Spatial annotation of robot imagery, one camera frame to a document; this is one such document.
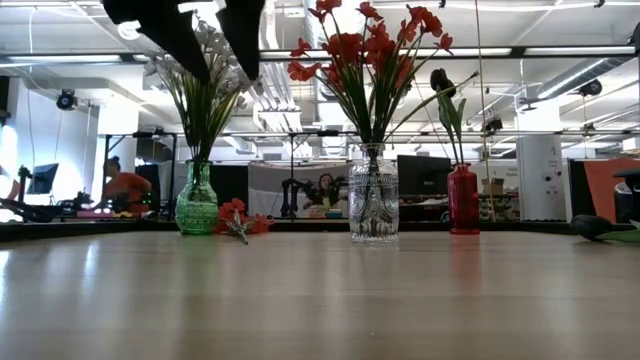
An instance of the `desk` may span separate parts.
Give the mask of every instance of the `desk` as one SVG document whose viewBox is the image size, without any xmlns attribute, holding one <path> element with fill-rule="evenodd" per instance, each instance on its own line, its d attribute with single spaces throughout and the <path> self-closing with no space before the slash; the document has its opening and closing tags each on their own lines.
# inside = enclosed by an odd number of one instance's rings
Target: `desk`
<svg viewBox="0 0 640 360">
<path fill-rule="evenodd" d="M 640 248 L 137 232 L 0 244 L 0 359 L 638 359 Z"/>
</svg>

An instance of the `cardboard box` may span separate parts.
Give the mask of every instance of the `cardboard box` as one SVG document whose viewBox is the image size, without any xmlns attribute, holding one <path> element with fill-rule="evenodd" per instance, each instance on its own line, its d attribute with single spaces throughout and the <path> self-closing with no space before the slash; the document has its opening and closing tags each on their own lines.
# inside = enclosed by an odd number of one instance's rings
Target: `cardboard box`
<svg viewBox="0 0 640 360">
<path fill-rule="evenodd" d="M 482 179 L 482 195 L 489 195 L 489 191 L 493 195 L 504 195 L 504 179 L 491 179 L 491 184 L 489 179 Z"/>
</svg>

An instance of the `woman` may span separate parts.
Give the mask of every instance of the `woman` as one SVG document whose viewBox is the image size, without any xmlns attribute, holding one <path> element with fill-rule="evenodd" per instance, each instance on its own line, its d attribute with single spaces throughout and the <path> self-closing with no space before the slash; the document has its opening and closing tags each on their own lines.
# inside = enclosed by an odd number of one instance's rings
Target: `woman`
<svg viewBox="0 0 640 360">
<path fill-rule="evenodd" d="M 94 209 L 101 207 L 106 200 L 124 200 L 129 204 L 126 211 L 130 213 L 144 213 L 149 206 L 142 204 L 142 197 L 151 192 L 151 183 L 145 178 L 133 173 L 121 172 L 120 158 L 117 156 L 107 160 L 105 164 L 107 176 L 111 180 L 107 183 L 102 202 Z"/>
<path fill-rule="evenodd" d="M 309 198 L 306 204 L 304 204 L 304 209 L 308 209 L 313 205 L 322 205 L 326 207 L 331 207 L 338 202 L 338 199 L 331 199 L 331 186 L 333 185 L 333 176 L 331 174 L 322 174 L 320 175 L 320 179 L 318 179 L 318 187 L 315 191 L 315 196 Z"/>
<path fill-rule="evenodd" d="M 1 165 L 0 165 L 0 176 L 6 177 L 7 179 L 9 179 L 9 181 L 11 181 L 11 190 L 9 190 L 9 194 L 5 199 L 15 200 L 16 197 L 18 197 L 18 193 L 20 192 L 20 184 L 18 184 L 18 182 L 15 179 L 12 179 L 11 176 L 9 176 L 9 173 L 5 169 L 3 169 Z"/>
</svg>

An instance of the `green glass vase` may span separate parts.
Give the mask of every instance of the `green glass vase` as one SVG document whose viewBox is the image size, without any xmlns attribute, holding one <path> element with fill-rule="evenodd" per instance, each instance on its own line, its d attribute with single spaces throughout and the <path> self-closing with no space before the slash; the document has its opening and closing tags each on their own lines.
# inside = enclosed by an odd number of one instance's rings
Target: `green glass vase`
<svg viewBox="0 0 640 360">
<path fill-rule="evenodd" d="M 183 235 L 209 235 L 218 221 L 218 196 L 209 181 L 210 162 L 187 161 L 187 185 L 178 195 L 176 223 Z"/>
</svg>

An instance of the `glass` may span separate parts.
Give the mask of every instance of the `glass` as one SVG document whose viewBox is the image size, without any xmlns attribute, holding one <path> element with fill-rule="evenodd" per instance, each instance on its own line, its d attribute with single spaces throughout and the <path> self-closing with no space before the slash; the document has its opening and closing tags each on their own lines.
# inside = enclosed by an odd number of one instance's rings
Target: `glass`
<svg viewBox="0 0 640 360">
<path fill-rule="evenodd" d="M 187 161 L 187 185 L 178 195 L 176 223 L 183 235 L 209 235 L 218 221 L 218 196 L 209 181 L 211 162 Z"/>
<path fill-rule="evenodd" d="M 349 172 L 349 227 L 354 242 L 398 241 L 398 170 L 384 160 L 384 144 L 361 146 Z"/>
<path fill-rule="evenodd" d="M 451 233 L 474 235 L 480 233 L 478 207 L 478 178 L 469 171 L 469 164 L 456 165 L 449 174 L 449 217 Z"/>
</svg>

